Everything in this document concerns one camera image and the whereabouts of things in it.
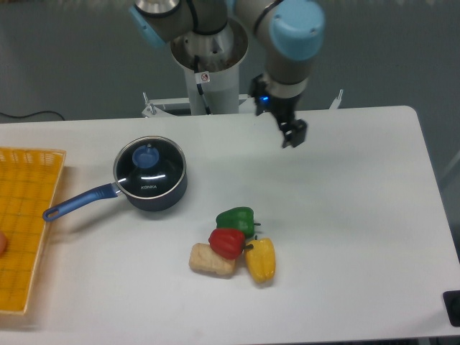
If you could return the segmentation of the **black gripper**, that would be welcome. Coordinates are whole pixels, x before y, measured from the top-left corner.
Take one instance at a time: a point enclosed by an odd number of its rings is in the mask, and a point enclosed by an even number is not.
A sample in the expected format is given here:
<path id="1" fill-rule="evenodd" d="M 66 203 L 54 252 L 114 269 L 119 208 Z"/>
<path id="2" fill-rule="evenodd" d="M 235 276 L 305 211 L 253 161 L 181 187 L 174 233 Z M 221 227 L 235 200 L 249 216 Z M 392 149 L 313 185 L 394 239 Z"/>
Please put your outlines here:
<path id="1" fill-rule="evenodd" d="M 308 124 L 302 119 L 295 119 L 295 107 L 300 94 L 293 94 L 287 86 L 281 85 L 281 90 L 271 90 L 276 82 L 268 81 L 263 74 L 252 79 L 249 96 L 254 99 L 256 109 L 254 114 L 259 116 L 270 112 L 278 122 L 282 132 L 282 148 L 297 147 L 304 143 Z"/>

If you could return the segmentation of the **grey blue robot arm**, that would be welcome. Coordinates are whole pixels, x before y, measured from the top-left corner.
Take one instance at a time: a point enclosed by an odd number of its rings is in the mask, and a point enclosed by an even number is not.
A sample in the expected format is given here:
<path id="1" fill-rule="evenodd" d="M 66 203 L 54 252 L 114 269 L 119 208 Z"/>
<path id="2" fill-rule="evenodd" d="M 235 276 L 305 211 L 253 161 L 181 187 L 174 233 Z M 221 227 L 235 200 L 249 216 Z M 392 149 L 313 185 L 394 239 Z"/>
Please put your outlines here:
<path id="1" fill-rule="evenodd" d="M 135 1 L 129 12 L 153 47 L 169 45 L 184 70 L 193 114 L 232 114 L 239 64 L 253 36 L 266 52 L 250 83 L 256 114 L 271 113 L 284 147 L 305 140 L 295 109 L 323 43 L 325 15 L 314 1 Z"/>

